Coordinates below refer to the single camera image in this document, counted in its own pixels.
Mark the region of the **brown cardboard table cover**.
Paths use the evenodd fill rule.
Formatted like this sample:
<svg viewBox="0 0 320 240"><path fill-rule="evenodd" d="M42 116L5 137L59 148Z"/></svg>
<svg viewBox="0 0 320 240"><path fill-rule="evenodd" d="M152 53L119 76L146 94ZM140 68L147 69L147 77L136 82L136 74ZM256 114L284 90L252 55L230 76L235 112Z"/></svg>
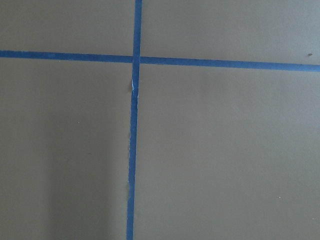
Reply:
<svg viewBox="0 0 320 240"><path fill-rule="evenodd" d="M317 240L317 0L3 0L3 240Z"/></svg>

